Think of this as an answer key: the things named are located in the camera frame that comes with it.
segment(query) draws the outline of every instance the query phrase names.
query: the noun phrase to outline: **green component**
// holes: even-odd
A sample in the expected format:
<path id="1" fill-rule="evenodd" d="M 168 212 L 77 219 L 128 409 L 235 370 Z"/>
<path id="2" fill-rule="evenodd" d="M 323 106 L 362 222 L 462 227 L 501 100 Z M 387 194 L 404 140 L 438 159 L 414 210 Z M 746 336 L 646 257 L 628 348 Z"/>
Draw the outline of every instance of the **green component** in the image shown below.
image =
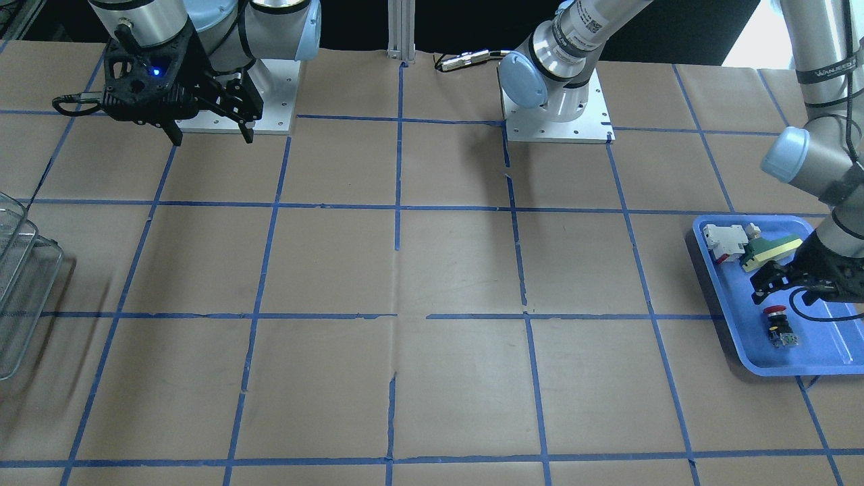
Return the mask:
<path id="1" fill-rule="evenodd" d="M 739 262 L 745 272 L 750 272 L 760 268 L 769 260 L 780 260 L 793 254 L 801 243 L 801 239 L 794 234 L 776 240 L 755 238 L 744 245 L 744 254 Z"/>

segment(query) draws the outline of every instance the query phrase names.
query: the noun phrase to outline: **blue tape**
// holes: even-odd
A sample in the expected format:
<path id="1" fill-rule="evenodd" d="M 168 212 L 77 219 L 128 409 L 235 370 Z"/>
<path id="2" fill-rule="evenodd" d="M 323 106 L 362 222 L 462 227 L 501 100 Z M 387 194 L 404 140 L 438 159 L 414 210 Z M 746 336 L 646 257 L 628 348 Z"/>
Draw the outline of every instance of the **blue tape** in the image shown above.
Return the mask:
<path id="1" fill-rule="evenodd" d="M 552 454 L 550 461 L 555 463 L 581 461 L 656 461 L 686 459 L 686 452 L 631 452 L 600 454 Z"/>
<path id="2" fill-rule="evenodd" d="M 384 478 L 384 484 L 386 486 L 392 486 L 393 484 L 393 442 L 396 437 L 396 427 L 394 426 L 394 422 L 396 421 L 396 374 L 393 374 L 393 379 L 390 380 L 390 386 L 388 387 L 387 392 L 388 397 L 388 406 L 387 406 L 387 469 Z"/>
<path id="3" fill-rule="evenodd" d="M 817 376 L 814 376 L 812 380 L 810 380 L 810 383 L 808 383 L 807 387 L 806 387 L 808 392 L 810 391 L 811 388 L 813 388 L 814 385 L 816 385 L 816 383 L 819 381 L 820 378 L 822 378 L 822 376 L 817 375 Z"/>
<path id="4" fill-rule="evenodd" d="M 684 96 L 684 101 L 687 103 L 687 109 L 690 110 L 690 116 L 693 117 L 693 123 L 696 124 L 696 129 L 699 131 L 699 137 L 702 139 L 702 145 L 705 147 L 705 152 L 708 154 L 708 160 L 711 162 L 711 168 L 717 176 L 717 183 L 720 184 L 720 191 L 723 193 L 723 198 L 726 199 L 726 204 L 729 211 L 734 212 L 735 207 L 732 204 L 732 199 L 729 198 L 729 193 L 726 191 L 726 184 L 723 183 L 723 178 L 720 175 L 720 169 L 717 167 L 717 162 L 714 160 L 714 154 L 711 153 L 711 148 L 708 146 L 708 139 L 705 138 L 705 131 L 699 124 L 699 118 L 696 116 L 696 110 L 693 109 L 693 103 L 690 102 L 690 96 L 687 94 L 687 88 L 684 87 L 684 81 L 681 79 L 681 74 L 678 72 L 678 66 L 672 65 L 672 71 L 675 73 L 675 79 L 678 81 L 678 87 L 681 88 L 681 94 Z"/>
<path id="5" fill-rule="evenodd" d="M 507 178 L 507 192 L 510 194 L 510 207 L 515 209 L 516 199 L 513 195 L 513 180 Z M 515 210 L 511 210 L 510 219 L 513 223 L 513 243 L 516 245 L 516 270 L 519 273 L 519 293 L 522 305 L 528 305 L 528 291 L 525 289 L 525 270 L 522 265 L 522 242 L 519 239 L 519 223 Z"/>
<path id="6" fill-rule="evenodd" d="M 159 186 L 156 189 L 156 195 L 153 196 L 152 204 L 147 221 L 144 222 L 144 228 L 141 232 L 141 237 L 138 239 L 138 246 L 135 250 L 135 256 L 132 258 L 132 263 L 129 273 L 126 275 L 126 281 L 123 285 L 123 291 L 120 293 L 120 299 L 117 304 L 117 311 L 114 318 L 111 320 L 111 327 L 108 330 L 108 336 L 105 338 L 105 345 L 102 348 L 102 355 L 99 357 L 99 363 L 96 367 L 96 374 L 93 377 L 93 383 L 90 388 L 90 393 L 87 396 L 87 402 L 84 405 L 84 412 L 81 414 L 81 421 L 78 424 L 78 430 L 75 432 L 75 439 L 72 443 L 72 449 L 69 451 L 69 460 L 66 468 L 63 470 L 63 477 L 60 480 L 60 486 L 67 486 L 69 477 L 72 474 L 72 467 L 75 458 L 78 456 L 78 449 L 81 446 L 81 439 L 84 437 L 84 430 L 87 427 L 87 421 L 90 419 L 90 413 L 93 409 L 93 402 L 96 399 L 96 393 L 99 388 L 99 383 L 102 381 L 102 373 L 105 371 L 105 364 L 108 361 L 108 354 L 111 351 L 111 343 L 114 335 L 117 333 L 117 326 L 120 321 L 119 314 L 123 312 L 123 307 L 126 303 L 126 298 L 129 295 L 129 288 L 132 285 L 132 279 L 135 277 L 135 270 L 138 267 L 138 262 L 141 259 L 141 253 L 144 249 L 144 244 L 147 241 L 147 235 L 150 232 L 150 225 L 153 222 L 153 216 L 158 207 L 159 198 L 162 196 L 162 190 L 165 188 L 165 181 L 168 180 L 168 173 L 171 170 L 171 164 L 174 162 L 174 157 L 177 152 L 176 147 L 172 147 L 168 154 L 168 161 L 165 163 L 165 169 L 162 171 L 162 178 L 159 180 Z"/>
<path id="7" fill-rule="evenodd" d="M 804 381 L 800 376 L 795 377 L 795 382 L 798 384 L 798 390 L 801 391 L 801 398 L 804 399 L 804 404 L 807 406 L 807 412 L 813 420 L 813 426 L 816 428 L 816 434 L 819 436 L 819 442 L 822 443 L 823 454 L 828 458 L 828 464 L 831 466 L 831 472 L 834 473 L 834 479 L 837 481 L 837 486 L 843 486 L 843 480 L 840 478 L 840 470 L 837 469 L 837 462 L 828 447 L 828 440 L 825 438 L 825 432 L 819 424 L 819 418 L 816 416 L 816 409 L 813 407 L 813 402 L 810 401 L 810 395 L 807 393 L 807 388 L 804 386 Z"/>
<path id="8" fill-rule="evenodd" d="M 864 456 L 864 449 L 829 449 L 833 456 Z M 736 457 L 819 457 L 824 449 L 751 449 L 737 451 L 694 451 L 695 459 Z M 651 461 L 687 459 L 687 453 L 678 452 L 613 452 L 588 454 L 549 454 L 550 463 L 586 461 Z M 249 466 L 328 466 L 328 465 L 385 465 L 393 464 L 495 464 L 495 463 L 539 463 L 538 454 L 517 456 L 423 456 L 403 459 L 388 457 L 256 457 L 229 461 L 227 459 L 79 459 L 73 468 L 111 467 L 232 467 Z M 61 468 L 68 465 L 65 460 L 10 460 L 0 461 L 0 469 Z"/>
<path id="9" fill-rule="evenodd" d="M 743 135 L 747 137 L 777 137 L 779 131 L 732 131 L 732 130 L 703 130 L 702 133 L 709 135 Z"/>
<path id="10" fill-rule="evenodd" d="M 424 123 L 432 125 L 488 125 L 488 126 L 504 126 L 503 121 L 499 120 L 436 120 L 429 118 L 403 118 L 405 123 Z"/>
<path id="11" fill-rule="evenodd" d="M 404 104 L 405 104 L 405 74 L 408 63 L 399 64 L 399 93 L 397 103 L 397 135 L 396 135 L 396 211 L 393 215 L 393 249 L 397 252 L 402 245 L 402 138 L 404 134 Z"/>
<path id="12" fill-rule="evenodd" d="M 231 442 L 228 445 L 228 460 L 232 461 L 237 453 L 237 442 L 240 437 L 240 424 L 243 421 L 243 410 L 246 402 L 246 392 L 249 390 L 249 376 L 252 368 L 252 357 L 255 354 L 255 341 L 257 339 L 258 319 L 261 312 L 261 301 L 264 298 L 264 286 L 267 283 L 267 270 L 270 267 L 270 252 L 273 248 L 273 235 L 276 232 L 276 221 L 279 215 L 279 202 L 282 199 L 282 191 L 285 185 L 285 173 L 288 171 L 289 153 L 291 152 L 291 137 L 285 139 L 285 150 L 283 152 L 282 166 L 279 169 L 279 180 L 276 183 L 276 194 L 273 197 L 272 211 L 270 212 L 270 224 L 267 229 L 267 240 L 264 243 L 264 256 L 261 261 L 261 273 L 258 277 L 258 288 L 255 294 L 255 304 L 252 322 L 249 326 L 249 348 L 246 350 L 246 358 L 243 365 L 243 378 L 240 384 L 240 393 L 237 398 L 237 410 L 234 413 L 234 424 L 231 433 Z M 224 486 L 231 484 L 232 464 L 225 467 L 223 476 Z"/>
<path id="13" fill-rule="evenodd" d="M 747 451 L 698 451 L 693 453 L 693 456 L 697 459 L 722 457 L 804 457 L 824 455 L 824 449 L 756 449 Z"/>
<path id="14" fill-rule="evenodd" d="M 546 443 L 546 420 L 543 418 L 543 396 L 540 391 L 540 375 L 537 372 L 537 350 L 534 347 L 534 329 L 531 318 L 525 317 L 525 335 L 528 337 L 528 360 L 531 364 L 531 383 L 534 387 L 534 407 L 537 411 L 537 433 L 540 439 L 540 459 L 543 463 L 545 486 L 552 486 L 552 471 L 549 466 L 549 447 Z"/>
<path id="15" fill-rule="evenodd" d="M 687 453 L 687 458 L 690 466 L 690 475 L 693 478 L 694 486 L 701 486 L 699 481 L 699 474 L 696 471 L 696 461 L 693 457 L 693 447 L 690 443 L 689 433 L 687 431 L 687 424 L 684 419 L 683 408 L 681 407 L 681 400 L 678 397 L 677 386 L 675 384 L 675 378 L 672 376 L 672 367 L 669 364 L 669 356 L 666 354 L 666 347 L 663 343 L 663 336 L 660 334 L 660 325 L 658 323 L 657 317 L 654 313 L 654 307 L 651 304 L 651 294 L 648 290 L 648 281 L 645 278 L 645 268 L 642 266 L 642 259 L 639 256 L 638 244 L 636 241 L 636 234 L 633 231 L 633 224 L 630 220 L 630 213 L 627 209 L 627 201 L 624 197 L 624 187 L 621 185 L 621 180 L 618 173 L 618 166 L 615 163 L 615 156 L 612 153 L 612 145 L 606 145 L 606 152 L 609 157 L 609 163 L 612 166 L 612 174 L 615 180 L 615 187 L 618 190 L 618 197 L 621 201 L 621 208 L 624 210 L 624 222 L 627 226 L 627 233 L 630 236 L 630 242 L 633 247 L 633 258 L 636 261 L 636 269 L 639 274 L 639 282 L 642 284 L 642 292 L 645 295 L 645 305 L 648 307 L 648 314 L 651 316 L 651 327 L 654 330 L 654 337 L 657 339 L 657 346 L 660 351 L 660 358 L 663 360 L 663 368 L 666 373 L 666 380 L 669 382 L 669 389 L 672 395 L 672 402 L 675 405 L 675 414 L 678 417 L 678 424 L 681 427 L 681 437 L 684 442 L 684 450 Z"/>
<path id="16" fill-rule="evenodd" d="M 787 120 L 786 115 L 783 114 L 783 108 L 780 107 L 780 104 L 777 102 L 777 98 L 774 97 L 774 91 L 772 91 L 771 87 L 768 86 L 768 80 L 765 79 L 765 75 L 762 74 L 762 71 L 760 69 L 757 69 L 756 73 L 759 74 L 759 79 L 762 81 L 762 86 L 764 86 L 765 90 L 768 92 L 768 98 L 771 98 L 771 102 L 774 104 L 774 107 L 777 108 L 777 114 L 780 115 L 780 119 L 783 120 L 783 125 L 790 126 L 789 120 Z"/>
<path id="17" fill-rule="evenodd" d="M 397 122 L 399 118 L 393 117 L 354 117 L 350 115 L 297 115 L 298 118 L 310 118 L 319 120 L 357 120 L 357 121 L 389 121 Z"/>

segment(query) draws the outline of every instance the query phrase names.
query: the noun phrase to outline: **black cable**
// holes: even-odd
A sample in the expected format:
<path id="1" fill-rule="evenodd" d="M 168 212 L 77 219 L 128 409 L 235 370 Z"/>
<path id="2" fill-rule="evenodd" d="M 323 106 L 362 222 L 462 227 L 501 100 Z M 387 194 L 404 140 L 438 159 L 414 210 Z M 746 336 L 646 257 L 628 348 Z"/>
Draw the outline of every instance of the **black cable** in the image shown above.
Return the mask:
<path id="1" fill-rule="evenodd" d="M 792 307 L 792 310 L 794 310 L 796 314 L 798 314 L 800 317 L 802 317 L 802 318 L 804 318 L 804 319 L 807 319 L 808 321 L 813 321 L 813 322 L 816 322 L 816 323 L 839 323 L 839 322 L 843 322 L 843 321 L 854 321 L 855 319 L 861 319 L 861 318 L 864 318 L 864 313 L 856 314 L 856 315 L 854 315 L 854 316 L 846 316 L 846 317 L 814 317 L 814 316 L 808 316 L 807 314 L 804 314 L 804 313 L 803 313 L 803 312 L 798 308 L 797 305 L 795 305 L 795 296 L 798 295 L 798 294 L 801 293 L 801 292 L 806 292 L 806 291 L 807 291 L 807 288 L 806 288 L 806 287 L 799 287 L 799 288 L 795 289 L 794 291 L 792 291 L 792 293 L 789 294 L 789 306 Z"/>
<path id="2" fill-rule="evenodd" d="M 90 108 L 86 108 L 84 110 L 72 111 L 67 110 L 63 107 L 63 105 L 71 105 L 74 103 L 75 105 L 79 105 L 81 103 L 94 104 L 95 106 L 91 106 Z M 95 112 L 98 112 L 102 109 L 102 105 L 97 100 L 88 100 L 81 101 L 80 94 L 64 94 L 63 96 L 58 96 L 51 100 L 51 106 L 61 115 L 66 115 L 68 117 L 84 117 L 87 115 L 92 115 Z"/>
<path id="3" fill-rule="evenodd" d="M 846 45 L 848 47 L 846 51 L 847 57 L 852 57 L 856 55 L 854 40 L 852 38 L 852 0 L 843 2 L 843 24 L 846 34 Z M 849 158 L 852 159 L 852 164 L 858 163 L 858 152 L 852 143 L 852 125 L 849 123 L 849 120 L 852 119 L 852 73 L 856 68 L 846 73 L 846 148 Z"/>

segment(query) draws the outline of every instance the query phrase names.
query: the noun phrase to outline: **connector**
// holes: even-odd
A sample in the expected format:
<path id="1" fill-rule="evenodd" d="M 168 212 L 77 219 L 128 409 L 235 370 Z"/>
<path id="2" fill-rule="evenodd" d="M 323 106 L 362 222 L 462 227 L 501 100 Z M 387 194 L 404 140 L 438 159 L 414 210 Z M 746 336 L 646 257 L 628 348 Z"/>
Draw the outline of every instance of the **connector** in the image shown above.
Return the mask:
<path id="1" fill-rule="evenodd" d="M 789 325 L 785 311 L 784 305 L 772 305 L 762 310 L 768 316 L 768 339 L 777 349 L 798 345 L 798 336 Z"/>
<path id="2" fill-rule="evenodd" d="M 776 240 L 761 237 L 750 240 L 744 248 L 744 256 L 740 259 L 741 268 L 744 272 L 752 272 L 771 260 L 784 259 L 792 255 L 802 243 L 794 234 Z"/>
<path id="3" fill-rule="evenodd" d="M 741 225 L 730 227 L 705 225 L 702 235 L 715 263 L 738 260 L 744 254 L 744 245 L 749 242 Z"/>

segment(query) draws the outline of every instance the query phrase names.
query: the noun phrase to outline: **blue joint cap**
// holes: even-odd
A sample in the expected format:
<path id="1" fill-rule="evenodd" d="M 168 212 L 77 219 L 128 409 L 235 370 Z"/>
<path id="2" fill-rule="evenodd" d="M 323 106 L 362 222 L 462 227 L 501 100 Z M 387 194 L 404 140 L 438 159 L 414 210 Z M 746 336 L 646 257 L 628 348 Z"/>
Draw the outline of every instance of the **blue joint cap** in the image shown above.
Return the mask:
<path id="1" fill-rule="evenodd" d="M 321 43 L 321 2 L 312 0 L 306 15 L 306 25 L 300 34 L 300 43 L 297 44 L 297 55 L 295 61 L 310 61 L 318 55 L 318 46 Z"/>
<path id="2" fill-rule="evenodd" d="M 537 108 L 549 99 L 543 75 L 527 55 L 513 51 L 501 60 L 498 70 L 501 88 L 523 108 Z"/>
<path id="3" fill-rule="evenodd" d="M 787 126 L 762 160 L 762 171 L 788 184 L 804 166 L 809 147 L 808 131 Z"/>

